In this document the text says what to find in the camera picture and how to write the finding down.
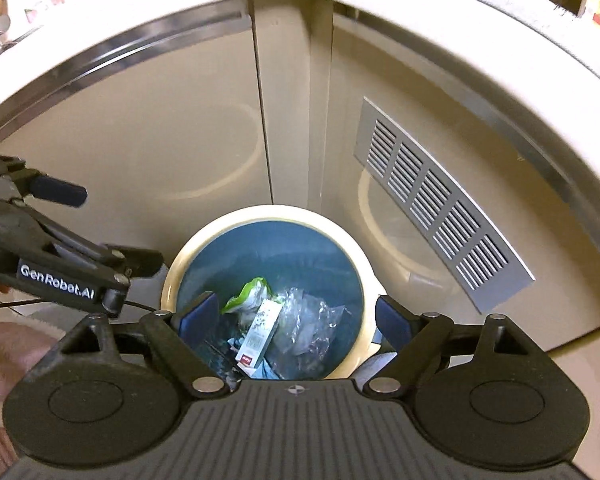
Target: pink fabric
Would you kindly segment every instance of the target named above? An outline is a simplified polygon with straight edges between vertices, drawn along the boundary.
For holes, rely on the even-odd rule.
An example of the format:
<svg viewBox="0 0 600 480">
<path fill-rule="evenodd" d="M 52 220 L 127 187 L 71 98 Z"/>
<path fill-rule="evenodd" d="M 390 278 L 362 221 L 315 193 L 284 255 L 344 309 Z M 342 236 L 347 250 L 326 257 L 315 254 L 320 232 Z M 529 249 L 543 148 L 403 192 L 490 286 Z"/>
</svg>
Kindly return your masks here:
<svg viewBox="0 0 600 480">
<path fill-rule="evenodd" d="M 0 322 L 0 402 L 55 343 L 56 339 L 30 326 Z M 0 428 L 0 475 L 16 459 L 9 437 Z"/>
</svg>

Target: cabinet door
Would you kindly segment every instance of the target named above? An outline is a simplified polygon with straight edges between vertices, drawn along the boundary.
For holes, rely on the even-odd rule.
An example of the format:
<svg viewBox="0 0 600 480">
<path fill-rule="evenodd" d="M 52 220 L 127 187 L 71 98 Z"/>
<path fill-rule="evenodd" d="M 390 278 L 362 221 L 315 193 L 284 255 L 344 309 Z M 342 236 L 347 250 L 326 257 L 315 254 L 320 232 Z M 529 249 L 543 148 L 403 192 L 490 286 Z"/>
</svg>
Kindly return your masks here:
<svg viewBox="0 0 600 480">
<path fill-rule="evenodd" d="M 30 202 L 97 242 L 173 259 L 211 220 L 271 202 L 250 30 L 161 54 L 71 95 L 0 153 L 76 182 L 77 210 Z"/>
<path fill-rule="evenodd" d="M 334 19 L 321 212 L 364 249 L 376 276 L 415 312 L 480 314 L 397 202 L 354 156 L 368 98 L 437 160 L 491 219 L 536 280 L 495 307 L 543 349 L 600 326 L 600 254 L 534 167 L 487 123 L 400 60 L 406 47 Z"/>
</svg>

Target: black cable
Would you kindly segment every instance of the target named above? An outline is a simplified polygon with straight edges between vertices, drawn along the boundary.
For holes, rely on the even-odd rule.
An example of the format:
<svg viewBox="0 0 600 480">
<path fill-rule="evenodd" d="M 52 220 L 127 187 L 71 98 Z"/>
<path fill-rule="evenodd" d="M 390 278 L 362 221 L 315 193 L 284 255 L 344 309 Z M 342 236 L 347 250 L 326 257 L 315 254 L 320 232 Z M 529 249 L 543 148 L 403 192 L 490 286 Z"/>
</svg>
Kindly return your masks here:
<svg viewBox="0 0 600 480">
<path fill-rule="evenodd" d="M 35 304 L 35 303 L 53 303 L 49 300 L 41 300 L 40 298 L 37 298 L 35 300 L 24 300 L 24 301 L 10 301 L 7 303 L 0 303 L 0 308 L 13 308 L 14 306 L 23 306 L 23 305 L 30 305 L 30 304 Z M 142 303 L 138 303 L 137 301 L 129 301 L 126 300 L 125 304 L 128 304 L 130 306 L 136 306 L 138 308 L 142 308 L 143 310 L 147 310 L 149 312 L 155 312 L 156 310 L 158 310 L 158 308 L 155 308 L 153 306 L 148 306 Z"/>
<path fill-rule="evenodd" d="M 0 303 L 0 308 L 11 308 L 12 306 L 31 305 L 34 303 L 50 303 L 50 301 L 41 300 L 40 298 L 36 298 L 35 300 L 8 301 L 7 303 Z"/>
<path fill-rule="evenodd" d="M 138 308 L 142 308 L 143 310 L 148 310 L 149 312 L 155 312 L 156 310 L 160 310 L 159 308 L 155 308 L 153 306 L 148 306 L 142 303 L 138 303 L 137 301 L 129 301 L 125 300 L 125 304 L 136 306 Z"/>
</svg>

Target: plastic wrapper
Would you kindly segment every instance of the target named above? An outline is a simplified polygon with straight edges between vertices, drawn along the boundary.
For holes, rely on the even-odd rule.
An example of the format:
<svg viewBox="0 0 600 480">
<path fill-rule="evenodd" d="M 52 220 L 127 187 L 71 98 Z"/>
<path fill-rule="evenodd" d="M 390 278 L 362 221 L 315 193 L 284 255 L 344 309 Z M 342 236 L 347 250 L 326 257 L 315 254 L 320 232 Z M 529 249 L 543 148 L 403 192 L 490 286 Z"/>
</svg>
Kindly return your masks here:
<svg viewBox="0 0 600 480">
<path fill-rule="evenodd" d="M 282 379 L 320 378 L 345 307 L 331 307 L 321 298 L 295 287 L 275 300 L 283 303 L 283 307 L 265 358 Z"/>
<path fill-rule="evenodd" d="M 240 332 L 244 335 L 256 317 L 256 313 L 264 300 L 271 296 L 271 290 L 264 278 L 253 278 L 244 285 L 238 296 L 227 301 L 220 311 L 222 314 L 237 314 Z"/>
</svg>

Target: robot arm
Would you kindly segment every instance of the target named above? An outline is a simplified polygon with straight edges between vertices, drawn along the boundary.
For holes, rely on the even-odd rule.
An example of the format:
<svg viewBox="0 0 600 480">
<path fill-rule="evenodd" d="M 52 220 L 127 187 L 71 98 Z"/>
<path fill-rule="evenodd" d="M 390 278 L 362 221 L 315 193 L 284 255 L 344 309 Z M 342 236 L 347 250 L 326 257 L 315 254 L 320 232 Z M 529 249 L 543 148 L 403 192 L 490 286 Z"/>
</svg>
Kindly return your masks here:
<svg viewBox="0 0 600 480">
<path fill-rule="evenodd" d="M 33 197 L 80 207 L 81 187 L 0 156 L 0 283 L 49 301 L 117 317 L 130 278 L 153 276 L 157 251 L 96 245 L 24 202 Z"/>
</svg>

